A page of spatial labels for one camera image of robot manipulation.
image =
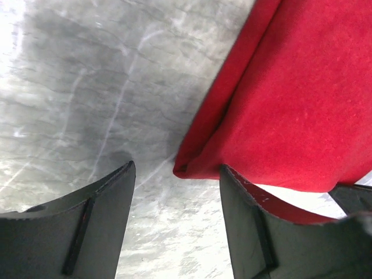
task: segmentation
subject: marble veining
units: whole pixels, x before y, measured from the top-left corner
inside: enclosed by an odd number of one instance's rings
[[[134,159],[117,278],[232,278],[217,182],[171,168],[253,2],[0,1],[0,212]],[[343,215],[327,194],[298,195]]]

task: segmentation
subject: marble floor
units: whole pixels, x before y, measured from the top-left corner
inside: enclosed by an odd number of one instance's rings
[[[218,183],[171,169],[253,2],[1,0],[0,213],[134,159],[117,278],[232,278]],[[266,188],[344,215],[327,194]]]

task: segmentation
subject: gray marble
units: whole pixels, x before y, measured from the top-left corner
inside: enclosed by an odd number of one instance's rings
[[[0,212],[134,159],[117,278],[232,278],[217,182],[171,168],[253,2],[0,1]],[[312,198],[308,210],[343,215],[327,194]]]

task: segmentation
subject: red cloth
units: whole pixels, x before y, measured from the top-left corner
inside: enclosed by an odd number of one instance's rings
[[[257,0],[174,174],[327,192],[372,169],[372,1]]]

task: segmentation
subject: red fabric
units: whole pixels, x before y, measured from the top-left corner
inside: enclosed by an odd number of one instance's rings
[[[282,201],[280,198],[250,183],[234,169],[228,167],[228,171],[262,210],[265,210],[276,218],[298,225],[329,223],[337,220],[306,211]]]
[[[372,170],[372,1],[257,0],[174,174],[327,192]]]

